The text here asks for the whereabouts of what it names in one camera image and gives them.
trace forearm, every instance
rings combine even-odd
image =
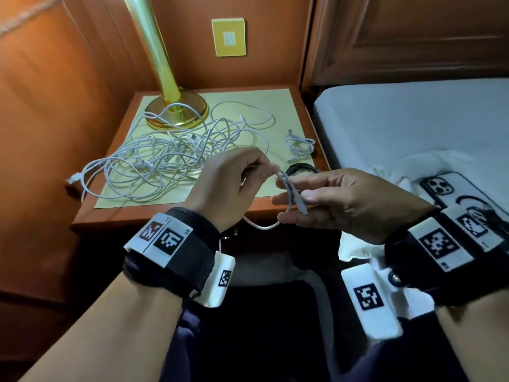
[[[440,324],[471,382],[506,381],[509,375],[509,290],[468,304],[455,321],[437,308]]]
[[[181,304],[120,274],[21,382],[158,381]]]

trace brass lamp stand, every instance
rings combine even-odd
[[[161,96],[150,102],[145,112],[159,115],[170,103],[185,103],[194,108],[202,118],[205,118],[209,112],[205,99],[193,92],[179,90],[175,82],[150,0],[124,0],[124,2],[142,40],[161,91]],[[196,127],[201,122],[199,116],[190,109],[181,106],[169,108],[162,118],[176,126],[188,129]],[[156,130],[174,129],[159,119],[147,119],[147,121]]]

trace yellow table mat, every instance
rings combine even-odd
[[[288,130],[293,130],[293,133],[298,136],[304,137],[304,132],[300,125],[299,117],[295,109],[292,96],[288,89],[266,89],[266,90],[255,90],[255,91],[242,91],[242,92],[225,92],[225,93],[204,93],[200,94],[205,98],[210,108],[213,108],[217,103],[226,100],[240,101],[250,104],[255,107],[262,108],[268,112],[274,114],[275,123],[267,127],[269,124],[254,126],[253,129],[263,134],[269,141],[269,152],[267,156],[272,162],[277,163],[281,166],[281,169],[285,171],[289,164],[288,160],[293,157],[291,151],[284,144],[284,137],[288,134]],[[134,137],[142,136],[150,131],[153,131],[149,127],[146,120],[143,119],[143,113],[149,102],[155,97],[143,97],[142,103],[137,111],[137,114],[131,124],[131,130]],[[243,115],[246,122],[248,123],[259,123],[266,120],[269,115],[263,111],[247,107],[245,105],[226,102],[219,105],[213,112],[214,119],[221,117],[228,118],[233,121],[238,121],[240,115]],[[200,129],[197,133],[203,132],[204,129]],[[263,138],[257,134],[242,132],[235,142],[236,146],[257,146],[261,150],[265,150],[266,142]],[[303,158],[299,162],[307,162],[314,166],[313,159]],[[121,206],[140,206],[148,204],[174,204],[184,202],[187,195],[189,194],[193,185],[193,180],[184,180],[177,186],[171,188],[166,193],[162,194],[157,198],[144,199],[142,201],[133,201],[129,199],[101,199],[99,198],[95,208],[117,208]],[[142,185],[135,194],[138,196],[143,195],[151,191],[149,184]],[[273,194],[277,194],[282,190],[277,188],[275,180],[268,179],[260,191],[257,197],[267,197]],[[116,194],[105,185],[102,193],[105,197],[114,197]]]

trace person's left hand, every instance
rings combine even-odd
[[[250,165],[258,166],[244,175]],[[216,154],[205,163],[183,206],[224,232],[240,221],[261,185],[279,170],[257,147]]]

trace light switch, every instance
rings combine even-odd
[[[213,19],[212,32],[218,57],[246,54],[244,19]]]

